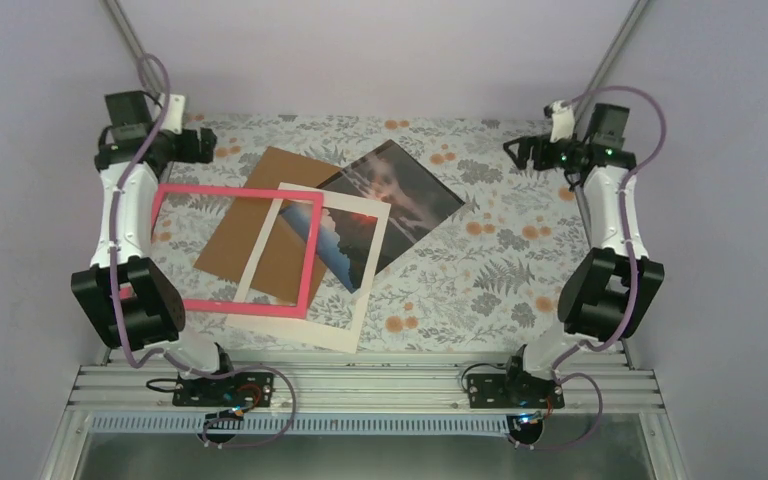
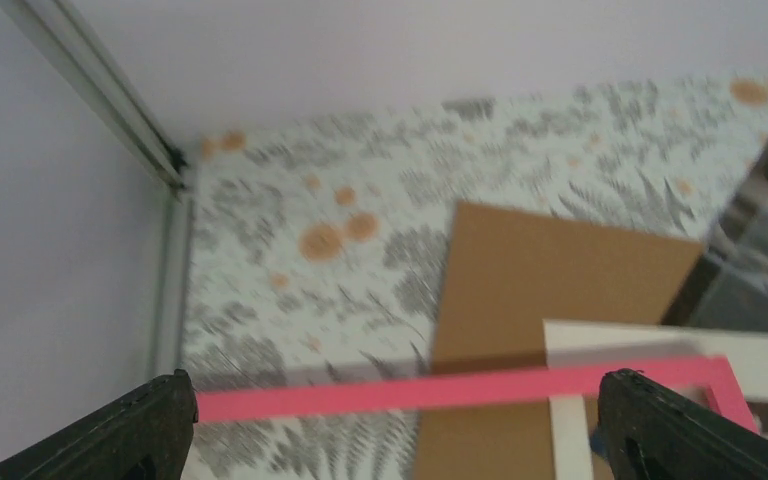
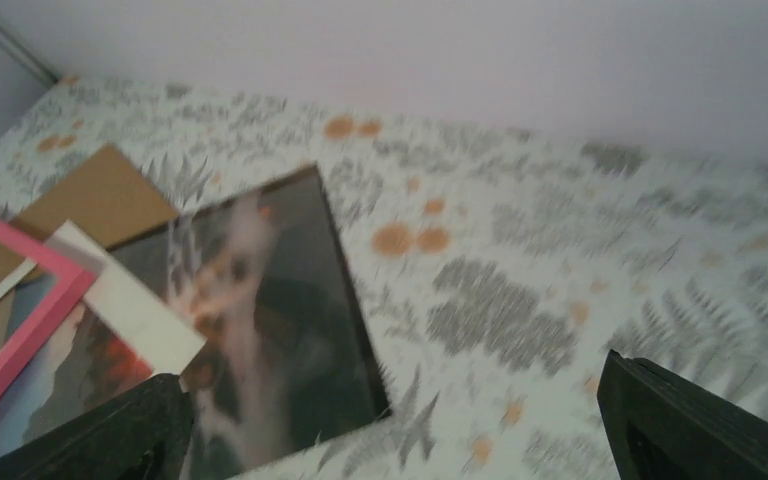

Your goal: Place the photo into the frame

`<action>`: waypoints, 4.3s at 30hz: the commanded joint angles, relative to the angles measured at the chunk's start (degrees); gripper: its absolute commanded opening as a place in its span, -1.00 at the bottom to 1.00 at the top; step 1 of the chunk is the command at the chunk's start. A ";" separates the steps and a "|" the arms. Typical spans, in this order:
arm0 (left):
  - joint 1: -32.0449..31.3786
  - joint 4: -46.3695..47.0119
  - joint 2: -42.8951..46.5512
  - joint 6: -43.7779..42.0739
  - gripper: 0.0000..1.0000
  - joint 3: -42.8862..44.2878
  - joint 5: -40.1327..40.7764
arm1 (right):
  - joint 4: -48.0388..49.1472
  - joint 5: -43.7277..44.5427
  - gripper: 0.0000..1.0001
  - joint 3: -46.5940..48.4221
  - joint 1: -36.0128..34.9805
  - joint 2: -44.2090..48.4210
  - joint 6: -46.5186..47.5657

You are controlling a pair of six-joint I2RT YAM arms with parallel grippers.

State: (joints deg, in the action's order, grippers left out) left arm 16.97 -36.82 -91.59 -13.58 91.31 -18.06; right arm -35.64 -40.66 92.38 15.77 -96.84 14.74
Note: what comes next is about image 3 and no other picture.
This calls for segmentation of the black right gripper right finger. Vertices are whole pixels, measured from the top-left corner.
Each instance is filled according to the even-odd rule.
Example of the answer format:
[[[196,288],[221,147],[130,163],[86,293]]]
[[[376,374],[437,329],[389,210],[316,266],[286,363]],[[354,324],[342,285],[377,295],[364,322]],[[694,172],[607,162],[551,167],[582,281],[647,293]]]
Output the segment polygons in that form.
[[[609,351],[597,402],[622,479],[768,479],[768,422],[650,360]]]

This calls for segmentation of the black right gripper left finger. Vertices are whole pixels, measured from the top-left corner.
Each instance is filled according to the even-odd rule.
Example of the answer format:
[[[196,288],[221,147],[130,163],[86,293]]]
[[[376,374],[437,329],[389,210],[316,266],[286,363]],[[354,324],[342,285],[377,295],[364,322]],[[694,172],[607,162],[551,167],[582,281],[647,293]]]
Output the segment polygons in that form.
[[[193,423],[180,377],[157,374],[0,457],[0,479],[177,479]]]

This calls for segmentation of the sunset landscape photo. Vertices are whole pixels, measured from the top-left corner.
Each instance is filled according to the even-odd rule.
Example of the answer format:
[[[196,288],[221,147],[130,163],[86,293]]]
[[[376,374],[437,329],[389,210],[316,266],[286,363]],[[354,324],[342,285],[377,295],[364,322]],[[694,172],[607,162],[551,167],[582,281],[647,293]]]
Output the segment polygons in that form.
[[[0,457],[152,373],[94,310],[77,304],[0,397]]]

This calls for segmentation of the white mat board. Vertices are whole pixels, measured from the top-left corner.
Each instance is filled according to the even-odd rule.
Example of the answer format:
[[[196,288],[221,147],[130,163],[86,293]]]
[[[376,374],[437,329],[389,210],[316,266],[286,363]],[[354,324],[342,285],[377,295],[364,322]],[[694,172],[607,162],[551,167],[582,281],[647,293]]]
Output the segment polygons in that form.
[[[205,346],[206,339],[131,275],[112,256],[68,221],[45,245],[98,271],[98,277],[76,307],[55,324],[33,351],[51,364],[65,358],[71,332],[84,314],[94,314],[126,349],[155,374],[180,374]]]

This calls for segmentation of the clear acrylic sheet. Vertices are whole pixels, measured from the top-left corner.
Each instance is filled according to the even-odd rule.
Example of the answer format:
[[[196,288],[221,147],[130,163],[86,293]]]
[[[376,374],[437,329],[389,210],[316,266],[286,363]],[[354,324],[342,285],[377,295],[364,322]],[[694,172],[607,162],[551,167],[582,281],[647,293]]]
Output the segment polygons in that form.
[[[181,375],[195,411],[181,478],[245,474],[390,416],[318,168],[111,252],[206,340]]]

